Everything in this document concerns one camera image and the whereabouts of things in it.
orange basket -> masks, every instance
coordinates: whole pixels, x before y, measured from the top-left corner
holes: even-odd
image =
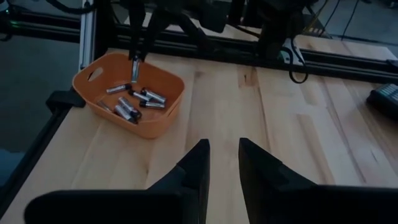
[[[73,87],[94,113],[143,138],[157,138],[166,132],[178,114],[184,91],[184,82],[181,78],[165,70],[141,62],[138,81],[137,84],[132,84],[132,89],[140,91],[142,87],[145,87],[166,97],[167,101],[164,110],[140,108],[139,100],[130,96],[127,91],[111,95],[106,92],[108,88],[130,83],[131,67],[132,63],[127,55],[121,53],[104,55],[75,75]],[[97,102],[102,100],[113,110],[121,96],[126,97],[142,113],[142,118],[138,124],[126,121],[97,105]]]

wooden tabletop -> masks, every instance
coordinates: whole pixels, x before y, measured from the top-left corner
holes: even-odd
[[[384,47],[296,41],[306,49],[395,58]],[[398,128],[366,106],[373,84],[311,75],[296,85],[285,71],[156,54],[147,62],[185,82],[169,130],[145,140],[87,106],[72,108],[0,224],[23,223],[27,203],[54,190],[146,189],[202,138],[211,145],[208,223],[248,223],[238,170],[241,137],[319,184],[398,186]]]

basket handle hole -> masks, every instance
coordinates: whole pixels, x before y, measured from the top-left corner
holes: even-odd
[[[103,72],[104,72],[104,70],[102,69],[102,67],[99,67],[94,72],[90,73],[87,80],[89,82],[92,82],[94,79],[98,78]]]

dark floor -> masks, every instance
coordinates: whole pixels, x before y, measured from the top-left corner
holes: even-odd
[[[70,7],[81,5],[81,0],[61,2]],[[321,14],[322,23],[327,21],[335,2],[330,1]],[[44,0],[14,0],[13,3],[36,12],[65,15]],[[314,10],[322,4],[320,0]],[[343,33],[354,4],[354,0],[341,0],[327,32]],[[127,18],[124,9],[116,6],[116,11],[120,21]],[[397,23],[398,10],[388,9],[381,1],[360,2],[346,35],[398,45]],[[398,55],[398,47],[387,46]],[[71,86],[78,69],[78,54],[78,44],[28,37],[0,42],[0,186],[50,118],[45,100],[54,90],[67,90]]]

wooden table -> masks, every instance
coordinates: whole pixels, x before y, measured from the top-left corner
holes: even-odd
[[[226,32],[247,39],[228,27]],[[304,36],[297,44],[395,58],[385,47]],[[169,130],[145,140],[87,106],[72,108],[0,224],[23,223],[27,203],[53,190],[146,189],[201,138],[211,144],[210,224],[248,223],[238,171],[240,137],[319,184],[398,186],[397,125],[365,105],[373,84],[311,75],[296,85],[284,71],[155,54],[147,62],[185,82],[180,114]]]

